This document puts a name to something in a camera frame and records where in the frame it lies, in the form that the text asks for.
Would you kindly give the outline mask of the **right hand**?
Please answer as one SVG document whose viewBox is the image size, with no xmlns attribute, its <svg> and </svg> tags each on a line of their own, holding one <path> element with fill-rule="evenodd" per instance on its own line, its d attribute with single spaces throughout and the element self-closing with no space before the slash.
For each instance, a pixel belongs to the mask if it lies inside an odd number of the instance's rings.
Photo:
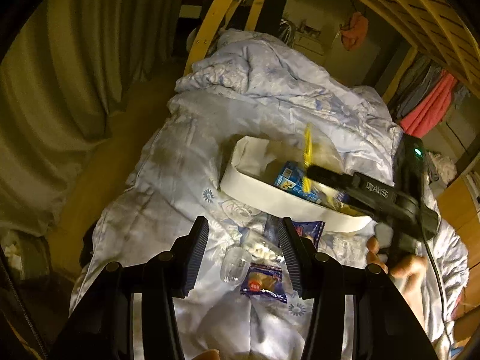
<svg viewBox="0 0 480 360">
<path fill-rule="evenodd" d="M 380 245 L 375 236 L 371 236 L 366 247 L 368 249 L 366 255 L 367 264 L 375 263 L 380 266 L 386 273 L 389 272 L 389 268 L 378 257 Z M 423 298 L 422 298 L 422 283 L 426 276 L 428 267 L 428 261 L 426 257 L 408 255 L 403 258 L 396 266 L 391 270 L 391 276 L 397 280 L 404 281 L 404 287 L 400 291 L 404 300 L 411 308 L 412 312 L 416 316 L 418 322 L 425 327 L 425 316 L 423 310 Z"/>
</svg>

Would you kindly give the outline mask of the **left hand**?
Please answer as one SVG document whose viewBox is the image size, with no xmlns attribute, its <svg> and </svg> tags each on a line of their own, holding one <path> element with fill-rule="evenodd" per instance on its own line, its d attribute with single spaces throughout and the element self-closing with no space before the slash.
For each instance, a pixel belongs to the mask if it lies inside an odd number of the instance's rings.
<svg viewBox="0 0 480 360">
<path fill-rule="evenodd" d="M 193 360 L 220 360 L 220 359 L 221 359 L 220 352 L 217 349 L 208 349 L 193 358 Z"/>
</svg>

